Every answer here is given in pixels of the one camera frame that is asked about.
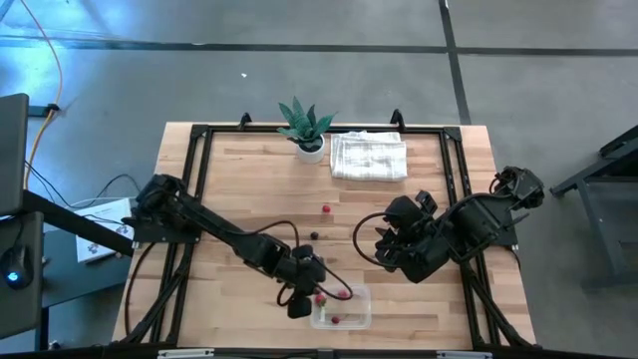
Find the white paper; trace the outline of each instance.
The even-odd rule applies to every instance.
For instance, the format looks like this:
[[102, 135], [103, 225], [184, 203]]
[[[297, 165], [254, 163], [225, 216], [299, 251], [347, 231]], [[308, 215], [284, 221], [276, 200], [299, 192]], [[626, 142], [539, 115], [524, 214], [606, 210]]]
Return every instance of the white paper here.
[[[79, 209], [76, 210], [76, 214], [85, 216], [88, 220], [92, 220], [105, 228], [108, 228], [125, 236], [130, 240], [133, 240], [134, 230], [131, 227], [125, 224], [108, 222], [108, 220], [122, 222], [123, 217], [131, 216], [131, 204], [129, 203], [128, 198], [115, 200], [105, 204], [95, 205], [89, 208]], [[78, 252], [78, 263], [89, 262], [115, 253], [115, 251], [112, 249], [95, 244], [78, 235], [76, 235], [76, 248]]]

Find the concrete floor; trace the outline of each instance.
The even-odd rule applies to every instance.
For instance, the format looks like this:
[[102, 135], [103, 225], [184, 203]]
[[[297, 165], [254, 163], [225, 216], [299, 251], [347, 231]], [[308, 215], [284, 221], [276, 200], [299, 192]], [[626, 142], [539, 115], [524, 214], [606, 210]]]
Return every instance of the concrete floor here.
[[[30, 0], [55, 36], [194, 43], [443, 46], [436, 0]], [[449, 0], [460, 46], [636, 48], [638, 2]], [[37, 36], [19, 1], [0, 36]], [[93, 196], [114, 175], [144, 182], [167, 121], [278, 120], [292, 95], [339, 110], [335, 121], [458, 124], [448, 55], [273, 52], [58, 51], [65, 111], [47, 130], [35, 166], [68, 200]], [[498, 167], [533, 169], [550, 186], [595, 159], [636, 125], [638, 59], [460, 56], [472, 122], [487, 125]], [[2, 48], [0, 95], [51, 102], [57, 70], [46, 48]], [[33, 140], [40, 120], [29, 122]], [[33, 190], [42, 188], [33, 183]], [[109, 195], [131, 195], [126, 183]], [[584, 293], [605, 273], [575, 193], [548, 198], [519, 225], [520, 257], [538, 343], [636, 356], [638, 290]], [[51, 338], [108, 343], [121, 288], [51, 313]], [[0, 341], [30, 350], [33, 333]]]

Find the clear plastic container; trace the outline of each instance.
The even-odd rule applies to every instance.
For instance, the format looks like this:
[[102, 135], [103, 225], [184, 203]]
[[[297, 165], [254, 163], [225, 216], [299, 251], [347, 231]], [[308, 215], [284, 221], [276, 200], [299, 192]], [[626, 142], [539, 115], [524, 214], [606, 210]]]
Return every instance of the clear plastic container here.
[[[323, 306], [317, 304], [317, 295], [312, 297], [310, 325], [316, 329], [358, 330], [367, 329], [372, 323], [372, 301], [370, 289], [365, 284], [349, 284], [353, 296], [350, 300], [337, 300], [323, 293], [326, 298]], [[342, 284], [326, 285], [324, 288], [339, 295], [346, 290]]]

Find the wooden tabletop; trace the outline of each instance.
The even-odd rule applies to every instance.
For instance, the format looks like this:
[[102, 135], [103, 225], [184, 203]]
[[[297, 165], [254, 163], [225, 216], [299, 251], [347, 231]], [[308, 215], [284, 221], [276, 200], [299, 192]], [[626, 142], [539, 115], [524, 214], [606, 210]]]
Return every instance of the wooden tabletop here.
[[[191, 123], [168, 123], [159, 148], [156, 173], [181, 177]], [[487, 129], [462, 127], [470, 180], [474, 192], [486, 191], [495, 173]], [[330, 141], [318, 165], [301, 164], [294, 145], [278, 134], [215, 134], [202, 203], [244, 230], [279, 219], [297, 224], [302, 243], [317, 231], [315, 252], [350, 283], [366, 284], [372, 294], [372, 324], [367, 330], [317, 330], [309, 318], [288, 319], [277, 306], [280, 288], [273, 279], [247, 268], [231, 249], [210, 235], [196, 247], [183, 310], [179, 346], [470, 349], [470, 333], [458, 266], [449, 262], [419, 284], [401, 272], [389, 273], [368, 263], [352, 246], [354, 225], [366, 214], [385, 209], [396, 196], [414, 198], [429, 191], [439, 215], [449, 206], [439, 140], [430, 135], [403, 135], [408, 145], [408, 178], [403, 182], [352, 181], [330, 176]], [[457, 159], [450, 146], [458, 179]], [[196, 179], [200, 154], [195, 157]], [[191, 193], [195, 180], [191, 181]], [[321, 211], [323, 204], [332, 208]], [[379, 236], [371, 220], [360, 242], [371, 255]], [[293, 245], [289, 227], [268, 233]], [[142, 264], [131, 296], [135, 325], [156, 299], [167, 245], [156, 245]], [[137, 262], [140, 251], [134, 256]], [[527, 340], [534, 336], [520, 273], [512, 254], [501, 247], [485, 252], [495, 302]], [[335, 282], [329, 278], [328, 283]], [[172, 301], [168, 304], [172, 314]], [[487, 338], [482, 309], [481, 333]], [[171, 315], [164, 318], [164, 332]], [[114, 339], [125, 336], [124, 304]]]

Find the folded cloth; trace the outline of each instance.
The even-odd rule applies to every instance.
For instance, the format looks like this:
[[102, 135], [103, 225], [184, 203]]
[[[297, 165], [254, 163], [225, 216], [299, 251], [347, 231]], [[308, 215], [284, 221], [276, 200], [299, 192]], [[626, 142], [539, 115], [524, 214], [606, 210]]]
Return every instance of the folded cloth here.
[[398, 133], [350, 132], [331, 136], [332, 177], [399, 181], [408, 176], [406, 143]]

